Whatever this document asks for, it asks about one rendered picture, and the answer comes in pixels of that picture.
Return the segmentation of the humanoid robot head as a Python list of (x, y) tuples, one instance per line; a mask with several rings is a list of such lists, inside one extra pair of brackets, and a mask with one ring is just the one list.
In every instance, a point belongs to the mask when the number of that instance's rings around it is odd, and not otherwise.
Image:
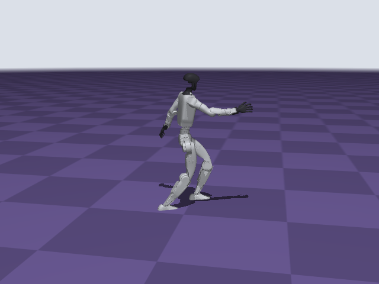
[[(199, 81), (199, 77), (194, 73), (187, 73), (184, 77), (184, 80), (188, 81), (188, 83), (191, 83), (192, 86), (189, 88), (186, 88), (186, 90), (182, 93), (183, 95), (190, 95), (190, 92), (196, 90), (197, 82)], [(191, 94), (192, 95), (192, 94)]]

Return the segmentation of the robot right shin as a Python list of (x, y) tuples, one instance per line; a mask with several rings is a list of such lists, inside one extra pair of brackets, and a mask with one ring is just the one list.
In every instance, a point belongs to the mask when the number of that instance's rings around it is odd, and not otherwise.
[(180, 181), (176, 181), (176, 183), (174, 184), (171, 190), (170, 195), (168, 196), (167, 200), (164, 202), (164, 207), (168, 207), (171, 203), (173, 203), (173, 201), (176, 200), (176, 198), (179, 197), (183, 193), (184, 190), (186, 190), (186, 188), (189, 186), (190, 183), (191, 181), (188, 176), (183, 176)]

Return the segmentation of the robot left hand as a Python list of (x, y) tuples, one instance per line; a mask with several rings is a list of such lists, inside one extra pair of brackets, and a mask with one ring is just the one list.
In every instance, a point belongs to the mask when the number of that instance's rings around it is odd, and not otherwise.
[(165, 126), (163, 125), (163, 127), (162, 127), (162, 129), (160, 131), (160, 134), (159, 134), (160, 138), (162, 138), (165, 135), (164, 130), (167, 130), (167, 129), (168, 129), (168, 126), (167, 125), (165, 125)]

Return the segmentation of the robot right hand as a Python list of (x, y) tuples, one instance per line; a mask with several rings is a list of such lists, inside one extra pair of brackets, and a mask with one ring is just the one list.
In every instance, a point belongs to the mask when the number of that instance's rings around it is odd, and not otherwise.
[(248, 105), (251, 105), (251, 104), (244, 105), (245, 103), (247, 103), (247, 102), (243, 102), (241, 105), (239, 105), (239, 107), (234, 107), (234, 108), (236, 108), (237, 112), (233, 113), (232, 115), (238, 114), (239, 112), (241, 112), (241, 113), (252, 112), (252, 111), (246, 111), (246, 110), (250, 110), (250, 109), (253, 110), (252, 108), (249, 108), (249, 107), (253, 107), (253, 106), (248, 106)]

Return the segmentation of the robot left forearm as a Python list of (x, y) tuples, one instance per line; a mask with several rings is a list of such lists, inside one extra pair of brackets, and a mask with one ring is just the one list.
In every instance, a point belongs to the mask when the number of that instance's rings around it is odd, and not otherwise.
[(167, 125), (168, 128), (169, 128), (169, 127), (171, 126), (171, 122), (172, 122), (172, 119), (173, 119), (173, 118), (174, 118), (174, 116), (171, 115), (171, 113), (168, 111), (168, 113), (167, 113), (167, 118), (166, 118), (166, 121), (165, 121), (164, 126)]

